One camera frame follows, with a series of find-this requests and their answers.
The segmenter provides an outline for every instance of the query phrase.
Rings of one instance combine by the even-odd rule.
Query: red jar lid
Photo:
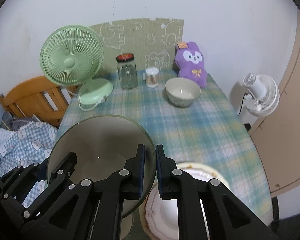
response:
[[[134,55],[132,53],[124,53],[116,57],[117,62],[128,62],[134,60]]]

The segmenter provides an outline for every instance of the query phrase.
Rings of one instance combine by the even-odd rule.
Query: white fan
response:
[[[279,89],[272,77],[249,73],[243,79],[249,94],[244,97],[243,106],[250,114],[260,117],[271,114],[279,103]]]

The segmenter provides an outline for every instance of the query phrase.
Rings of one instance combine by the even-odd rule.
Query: chalk drawing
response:
[[[100,35],[108,48],[120,49],[125,45],[125,37],[122,34],[124,34],[123,25],[103,23],[100,27]]]
[[[148,38],[147,40],[148,44],[153,45],[155,43],[155,36],[153,34],[148,34],[147,38]]]
[[[134,27],[136,28],[136,30],[140,30],[142,28],[141,22],[136,22],[134,24]]]
[[[170,19],[168,24],[165,26],[164,35],[162,35],[161,41],[163,44],[168,48],[172,48],[177,42],[181,41],[182,28],[182,21]],[[173,30],[175,29],[179,29],[179,32],[174,33]]]
[[[145,55],[145,68],[157,67],[168,68],[170,65],[170,55],[165,50],[156,53],[152,51],[150,54]]]

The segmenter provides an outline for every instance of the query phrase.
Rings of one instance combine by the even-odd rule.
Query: fan grille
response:
[[[103,47],[98,35],[79,25],[64,26],[45,41],[40,55],[41,69],[58,85],[79,85],[100,69]]]
[[[257,75],[258,79],[266,87],[266,95],[262,99],[250,99],[246,102],[247,110],[254,116],[267,116],[271,114],[279,103],[279,89],[268,75]]]

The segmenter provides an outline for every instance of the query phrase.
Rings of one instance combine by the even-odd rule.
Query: black cable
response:
[[[239,114],[238,114],[238,116],[240,115],[240,113],[241,113],[241,110],[242,110],[242,106],[243,106],[244,97],[245,97],[245,96],[247,96],[247,95],[248,95],[247,93],[245,93],[245,94],[243,95],[242,102],[241,102],[241,106],[240,106],[240,111],[239,111]]]

